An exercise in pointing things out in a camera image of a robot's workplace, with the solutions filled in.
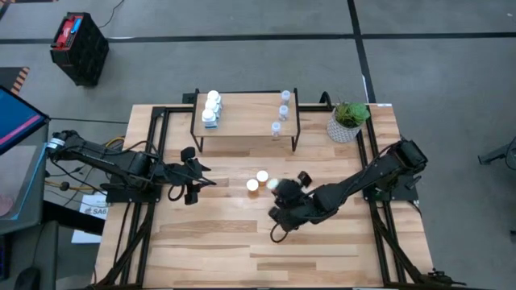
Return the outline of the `dark metal stand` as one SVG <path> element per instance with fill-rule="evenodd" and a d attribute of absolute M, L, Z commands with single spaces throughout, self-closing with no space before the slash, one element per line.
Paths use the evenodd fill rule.
<path fill-rule="evenodd" d="M 506 145 L 477 158 L 482 165 L 491 164 L 494 160 L 504 160 L 509 169 L 516 171 L 516 136 Z"/>

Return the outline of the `black plastic crate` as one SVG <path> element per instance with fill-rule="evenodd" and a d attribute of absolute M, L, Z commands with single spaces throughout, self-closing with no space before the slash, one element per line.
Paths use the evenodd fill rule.
<path fill-rule="evenodd" d="M 68 12 L 65 17 L 70 15 L 83 15 L 84 18 L 69 49 L 50 49 L 52 62 L 76 86 L 96 86 L 110 50 L 109 43 L 89 13 Z"/>

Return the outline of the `blue and pink screen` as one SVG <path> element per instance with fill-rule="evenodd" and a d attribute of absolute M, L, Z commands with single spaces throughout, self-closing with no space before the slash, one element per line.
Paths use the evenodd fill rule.
<path fill-rule="evenodd" d="M 0 85 L 0 155 L 50 122 L 47 114 Z"/>

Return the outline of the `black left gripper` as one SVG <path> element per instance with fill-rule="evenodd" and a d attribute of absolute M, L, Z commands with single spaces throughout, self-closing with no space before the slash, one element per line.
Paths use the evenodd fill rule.
<path fill-rule="evenodd" d="M 180 194 L 186 192 L 187 184 L 197 184 L 199 188 L 206 186 L 215 186 L 217 183 L 202 177 L 200 172 L 209 172 L 210 168 L 200 163 L 195 158 L 195 148 L 186 147 L 181 150 L 182 164 L 166 164 L 161 160 L 160 165 L 163 168 L 164 178 L 170 184 L 168 194 L 170 194 L 175 187 L 181 186 Z"/>

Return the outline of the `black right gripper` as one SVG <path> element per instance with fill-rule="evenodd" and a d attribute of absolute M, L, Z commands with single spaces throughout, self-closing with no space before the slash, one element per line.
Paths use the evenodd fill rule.
<path fill-rule="evenodd" d="M 296 179 L 280 179 L 277 188 L 272 190 L 272 194 L 277 201 L 277 206 L 281 209 L 289 209 L 299 206 L 306 199 L 307 189 L 312 183 L 312 179 L 305 171 L 301 171 Z"/>

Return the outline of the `red tool in crate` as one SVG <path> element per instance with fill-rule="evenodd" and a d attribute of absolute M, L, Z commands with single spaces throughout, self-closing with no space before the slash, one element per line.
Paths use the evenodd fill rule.
<path fill-rule="evenodd" d="M 83 15 L 72 14 L 65 17 L 61 24 L 58 32 L 56 33 L 54 40 L 51 44 L 51 48 L 55 50 L 66 50 L 72 46 L 73 40 L 77 33 L 71 34 L 70 31 L 73 26 L 73 22 L 76 18 L 84 18 Z"/>

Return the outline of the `wooden shelf with black frame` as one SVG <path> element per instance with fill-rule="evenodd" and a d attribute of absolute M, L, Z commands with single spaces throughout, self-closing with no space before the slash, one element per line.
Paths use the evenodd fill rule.
<path fill-rule="evenodd" d="M 206 129 L 202 123 L 202 111 L 208 100 L 208 93 L 195 93 L 193 101 L 193 116 L 190 125 L 190 134 L 198 148 L 203 149 L 205 138 L 222 137 L 271 137 L 291 139 L 292 150 L 298 146 L 301 134 L 299 117 L 298 91 L 291 93 L 289 116 L 286 121 L 279 120 L 281 91 L 271 92 L 238 92 L 220 93 L 222 97 L 222 116 L 218 120 L 216 129 Z M 281 134 L 272 136 L 273 122 L 281 124 Z"/>

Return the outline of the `black clamp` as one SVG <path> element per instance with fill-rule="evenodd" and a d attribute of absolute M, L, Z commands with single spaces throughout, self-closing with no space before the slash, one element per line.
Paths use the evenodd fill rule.
<path fill-rule="evenodd" d="M 446 275 L 444 271 L 438 271 L 435 268 L 427 273 L 427 277 L 430 281 L 436 284 L 442 284 L 444 286 L 466 286 L 467 284 L 460 281 L 453 280 L 450 276 Z"/>

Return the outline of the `succulent in patterned white pot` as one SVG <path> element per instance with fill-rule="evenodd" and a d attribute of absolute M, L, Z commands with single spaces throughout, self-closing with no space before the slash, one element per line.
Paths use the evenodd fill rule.
<path fill-rule="evenodd" d="M 339 103 L 331 112 L 327 124 L 327 134 L 337 143 L 351 142 L 369 118 L 370 113 L 365 103 Z"/>

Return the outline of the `dark mat with orange stripes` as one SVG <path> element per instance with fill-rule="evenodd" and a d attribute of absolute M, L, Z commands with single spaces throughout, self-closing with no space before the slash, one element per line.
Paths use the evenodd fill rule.
<path fill-rule="evenodd" d="M 0 85 L 19 95 L 30 69 L 28 67 L 0 68 Z"/>

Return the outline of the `white printed paper sheet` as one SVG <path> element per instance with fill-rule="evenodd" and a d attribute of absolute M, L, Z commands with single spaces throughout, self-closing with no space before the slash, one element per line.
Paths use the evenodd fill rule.
<path fill-rule="evenodd" d="M 109 206 L 106 203 L 106 197 L 100 193 L 94 195 L 85 195 L 81 200 L 81 213 L 85 213 L 96 218 L 106 220 L 109 212 Z M 73 244 L 99 244 L 102 241 L 100 234 L 90 234 L 81 230 L 74 230 L 71 243 Z"/>

